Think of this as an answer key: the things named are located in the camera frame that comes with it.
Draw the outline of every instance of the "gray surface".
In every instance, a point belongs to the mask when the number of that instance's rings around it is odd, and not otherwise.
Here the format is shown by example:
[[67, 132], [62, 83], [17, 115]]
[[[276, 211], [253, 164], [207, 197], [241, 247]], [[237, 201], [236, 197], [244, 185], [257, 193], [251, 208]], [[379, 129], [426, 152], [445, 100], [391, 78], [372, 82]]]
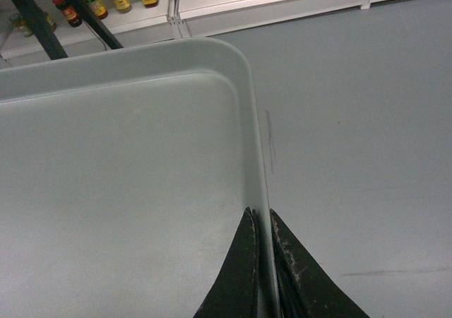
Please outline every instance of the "gray surface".
[[451, 11], [405, 1], [216, 37], [251, 65], [270, 207], [372, 318], [452, 317]]
[[0, 317], [192, 317], [244, 207], [269, 232], [249, 73], [193, 39], [0, 72]]

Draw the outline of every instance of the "white plastic tray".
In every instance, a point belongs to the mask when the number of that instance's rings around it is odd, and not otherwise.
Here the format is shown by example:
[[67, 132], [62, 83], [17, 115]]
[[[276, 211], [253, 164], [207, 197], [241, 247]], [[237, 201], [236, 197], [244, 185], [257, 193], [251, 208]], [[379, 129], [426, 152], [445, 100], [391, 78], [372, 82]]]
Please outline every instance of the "white plastic tray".
[[247, 206], [274, 299], [256, 105], [236, 49], [178, 40], [0, 81], [0, 317], [192, 317]]

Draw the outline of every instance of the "red lid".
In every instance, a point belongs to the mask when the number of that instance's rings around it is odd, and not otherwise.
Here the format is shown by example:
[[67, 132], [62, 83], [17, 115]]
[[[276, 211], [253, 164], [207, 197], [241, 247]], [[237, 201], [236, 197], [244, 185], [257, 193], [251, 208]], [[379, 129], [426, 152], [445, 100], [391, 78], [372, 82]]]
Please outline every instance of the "red lid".
[[63, 2], [65, 2], [65, 0], [52, 0], [52, 2], [53, 2], [55, 5], [59, 5], [59, 4], [63, 3]]

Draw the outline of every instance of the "cable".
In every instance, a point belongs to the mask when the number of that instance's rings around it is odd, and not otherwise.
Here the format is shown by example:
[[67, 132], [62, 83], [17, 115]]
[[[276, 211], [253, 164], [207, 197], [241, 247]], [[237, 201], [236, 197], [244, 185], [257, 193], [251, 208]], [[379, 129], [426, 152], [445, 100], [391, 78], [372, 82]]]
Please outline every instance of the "cable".
[[91, 28], [91, 26], [88, 25], [88, 23], [85, 23], [85, 24], [86, 24], [86, 27], [88, 27], [88, 29], [91, 31], [91, 33], [94, 34], [94, 36], [95, 36], [97, 39], [99, 39], [99, 41], [102, 43], [102, 45], [104, 45], [104, 52], [107, 51], [107, 46], [106, 46], [104, 40], [102, 40], [102, 39], [100, 38], [100, 36], [99, 36], [99, 35]]

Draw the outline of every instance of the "gray floor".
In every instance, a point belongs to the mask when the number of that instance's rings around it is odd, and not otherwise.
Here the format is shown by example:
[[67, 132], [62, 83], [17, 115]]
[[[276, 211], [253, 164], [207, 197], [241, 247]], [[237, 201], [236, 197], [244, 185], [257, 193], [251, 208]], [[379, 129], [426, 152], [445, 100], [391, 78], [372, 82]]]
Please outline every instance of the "gray floor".
[[270, 205], [372, 318], [452, 317], [452, 0], [219, 35], [254, 75]]

